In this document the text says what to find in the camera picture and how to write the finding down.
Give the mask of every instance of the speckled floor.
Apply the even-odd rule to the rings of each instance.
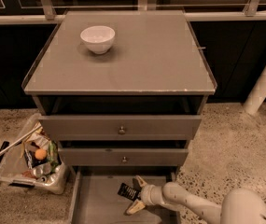
[[[13,142],[35,112],[0,110],[0,146]],[[178,182],[216,203],[237,187],[256,191],[266,202],[266,103],[254,117],[240,104],[207,104]],[[73,184],[70,175],[64,194],[54,195],[0,182],[0,223],[67,223]],[[190,210],[181,217],[182,224],[205,223]]]

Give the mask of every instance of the gray cabinet top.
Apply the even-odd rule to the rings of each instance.
[[[116,32],[103,55],[80,33]],[[213,94],[215,85],[182,11],[70,11],[24,87],[32,95]]]

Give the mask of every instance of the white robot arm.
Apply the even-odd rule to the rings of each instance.
[[[140,176],[136,179],[142,188],[141,200],[134,201],[127,210],[129,215],[146,205],[160,205],[173,211],[186,206],[208,224],[266,224],[266,205],[257,193],[249,189],[234,189],[218,205],[195,196],[176,182],[163,187],[149,185]]]

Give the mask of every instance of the drawer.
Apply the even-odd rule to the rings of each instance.
[[[199,128],[201,117],[55,115],[39,120],[52,140],[190,140]]]
[[[69,166],[181,166],[188,153],[184,148],[59,148]]]
[[[42,96],[51,104],[48,115],[196,115],[202,101],[202,95]]]
[[[135,176],[148,184],[163,186],[174,181],[172,167],[78,167],[73,198],[69,207],[69,223],[138,223],[178,224],[180,215],[159,205],[148,206],[134,215],[126,215],[133,201],[119,196],[122,183],[140,189]]]

